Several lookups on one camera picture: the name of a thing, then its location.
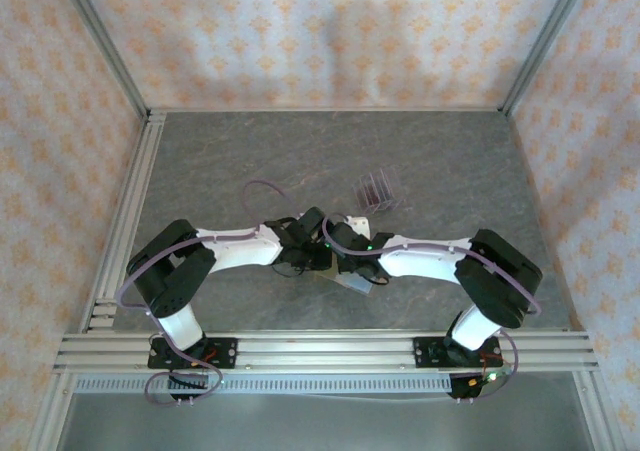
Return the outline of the clear acrylic card stand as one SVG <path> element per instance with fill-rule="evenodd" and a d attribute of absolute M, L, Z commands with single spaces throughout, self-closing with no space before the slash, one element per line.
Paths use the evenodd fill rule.
<path fill-rule="evenodd" d="M 364 208 L 362 203 L 361 188 L 365 184 L 377 182 L 384 200 L 379 206 Z M 396 174 L 392 168 L 379 168 L 376 171 L 361 175 L 353 185 L 353 191 L 357 202 L 357 207 L 363 215 L 372 215 L 380 212 L 387 212 L 395 209 L 401 202 L 400 194 L 397 193 Z"/>

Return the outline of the grey metal panel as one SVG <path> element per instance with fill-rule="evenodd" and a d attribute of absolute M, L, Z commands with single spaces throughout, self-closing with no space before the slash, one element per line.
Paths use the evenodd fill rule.
<path fill-rule="evenodd" d="M 559 392 L 471 406 L 310 396 L 214 396 L 158 408 L 77 395 L 57 451 L 599 451 Z"/>

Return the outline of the patterned fabric backdrop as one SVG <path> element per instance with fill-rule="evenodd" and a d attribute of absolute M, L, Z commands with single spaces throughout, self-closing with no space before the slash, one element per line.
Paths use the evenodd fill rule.
<path fill-rule="evenodd" d="M 503 103 L 556 0 L 90 0 L 146 105 Z"/>
<path fill-rule="evenodd" d="M 70 0 L 0 0 L 0 451 L 26 451 L 140 120 Z"/>
<path fill-rule="evenodd" d="M 571 323 L 640 451 L 640 0 L 533 0 L 554 18 L 513 107 Z"/>

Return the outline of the wide aluminium mounting rail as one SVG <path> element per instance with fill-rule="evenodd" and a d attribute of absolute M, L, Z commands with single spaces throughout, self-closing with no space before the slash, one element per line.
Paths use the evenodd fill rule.
<path fill-rule="evenodd" d="M 238 335 L 236 374 L 416 374 L 416 331 L 264 331 Z M 597 371 L 584 332 L 525 330 L 500 339 L 505 360 L 521 372 Z M 146 372 L 149 338 L 141 333 L 67 334 L 54 369 L 68 373 Z"/>

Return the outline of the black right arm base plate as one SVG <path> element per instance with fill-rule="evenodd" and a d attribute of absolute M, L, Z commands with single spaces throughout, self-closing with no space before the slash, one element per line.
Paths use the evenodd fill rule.
<path fill-rule="evenodd" d="M 498 368 L 504 363 L 499 340 L 490 337 L 477 350 L 469 350 L 449 337 L 423 336 L 413 339 L 417 368 Z"/>

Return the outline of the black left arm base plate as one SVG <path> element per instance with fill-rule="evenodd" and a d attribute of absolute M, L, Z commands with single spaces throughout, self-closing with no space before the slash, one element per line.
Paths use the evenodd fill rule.
<path fill-rule="evenodd" d="M 203 337 L 183 353 L 219 369 L 234 369 L 237 347 L 236 338 Z M 186 370 L 201 368 L 201 365 L 178 355 L 163 337 L 154 337 L 150 341 L 147 367 L 158 370 Z"/>

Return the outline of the thin aluminium back rail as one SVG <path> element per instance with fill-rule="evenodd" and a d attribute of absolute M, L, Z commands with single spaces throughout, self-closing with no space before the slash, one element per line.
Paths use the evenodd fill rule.
<path fill-rule="evenodd" d="M 276 107 L 231 107 L 231 108 L 193 108 L 193 107 L 151 107 L 148 115 L 170 113 L 236 113 L 236 112 L 502 112 L 495 106 L 276 106 Z"/>

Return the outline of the aluminium side rail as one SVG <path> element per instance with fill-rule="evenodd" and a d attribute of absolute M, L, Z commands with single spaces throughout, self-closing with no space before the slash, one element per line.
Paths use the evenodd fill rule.
<path fill-rule="evenodd" d="M 140 213 L 161 140 L 165 112 L 152 112 L 143 122 L 122 183 L 115 213 L 105 241 L 78 331 L 86 333 L 96 304 L 111 303 L 126 275 Z"/>

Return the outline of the aluminium frame post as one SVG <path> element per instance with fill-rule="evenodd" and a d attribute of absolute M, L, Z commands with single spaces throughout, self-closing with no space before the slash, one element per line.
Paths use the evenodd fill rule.
<path fill-rule="evenodd" d="M 498 111 L 509 117 L 533 81 L 578 0 L 556 0 Z"/>
<path fill-rule="evenodd" d="M 142 120 L 146 120 L 150 111 L 141 92 L 135 84 L 127 66 L 118 52 L 109 32 L 99 16 L 92 0 L 70 0 L 91 35 L 107 67 L 112 72 L 129 104 Z"/>

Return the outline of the aluminium frame leg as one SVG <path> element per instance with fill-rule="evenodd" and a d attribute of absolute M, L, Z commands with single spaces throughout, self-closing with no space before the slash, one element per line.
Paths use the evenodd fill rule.
<path fill-rule="evenodd" d="M 75 374 L 54 373 L 51 376 L 28 441 L 27 451 L 57 450 L 75 386 Z"/>
<path fill-rule="evenodd" d="M 582 413 L 595 451 L 626 451 L 604 379 L 598 371 L 573 372 Z"/>

